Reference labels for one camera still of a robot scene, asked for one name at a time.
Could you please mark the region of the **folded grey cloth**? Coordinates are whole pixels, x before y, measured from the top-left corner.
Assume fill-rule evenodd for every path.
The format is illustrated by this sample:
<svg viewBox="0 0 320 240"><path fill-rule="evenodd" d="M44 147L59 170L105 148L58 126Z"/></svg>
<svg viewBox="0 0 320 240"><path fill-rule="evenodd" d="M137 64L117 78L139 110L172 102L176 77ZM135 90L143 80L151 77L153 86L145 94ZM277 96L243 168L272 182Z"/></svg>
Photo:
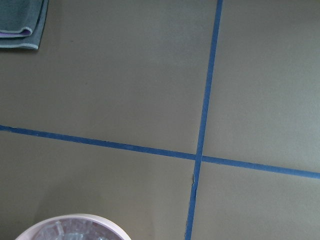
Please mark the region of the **folded grey cloth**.
<svg viewBox="0 0 320 240"><path fill-rule="evenodd" d="M47 0L0 2L0 47L38 50L46 22Z"/></svg>

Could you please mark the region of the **pink bowl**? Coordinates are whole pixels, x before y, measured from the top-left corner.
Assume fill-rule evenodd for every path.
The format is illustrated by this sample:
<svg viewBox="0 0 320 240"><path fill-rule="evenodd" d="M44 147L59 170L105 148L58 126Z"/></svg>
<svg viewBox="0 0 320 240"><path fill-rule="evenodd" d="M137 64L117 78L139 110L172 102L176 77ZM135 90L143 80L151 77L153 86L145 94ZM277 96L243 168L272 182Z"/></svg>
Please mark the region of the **pink bowl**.
<svg viewBox="0 0 320 240"><path fill-rule="evenodd" d="M36 223L35 225L29 227L27 230L25 230L23 233L21 233L17 239L18 240L32 240L33 237L36 235L36 233L45 225L52 223L54 221L61 221L61 220L67 220L67 219L80 219L80 220L88 220L92 221L94 223L97 223L99 225L102 225L105 228L108 228L109 230L112 230L114 233L116 233L121 240L129 240L130 236L117 224L114 222L103 218L101 216L92 215L92 214L69 214L69 215L61 215L52 217L46 220L43 220L39 223Z"/></svg>

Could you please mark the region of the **clear ice cubes pile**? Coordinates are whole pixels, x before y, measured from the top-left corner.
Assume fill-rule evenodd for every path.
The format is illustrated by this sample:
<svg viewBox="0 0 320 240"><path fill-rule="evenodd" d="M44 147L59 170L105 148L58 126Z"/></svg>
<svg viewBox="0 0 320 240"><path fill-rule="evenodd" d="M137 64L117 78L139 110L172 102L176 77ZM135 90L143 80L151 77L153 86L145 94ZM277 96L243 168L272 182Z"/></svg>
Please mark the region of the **clear ice cubes pile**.
<svg viewBox="0 0 320 240"><path fill-rule="evenodd" d="M112 230L90 220L68 218L46 224L33 240L120 240Z"/></svg>

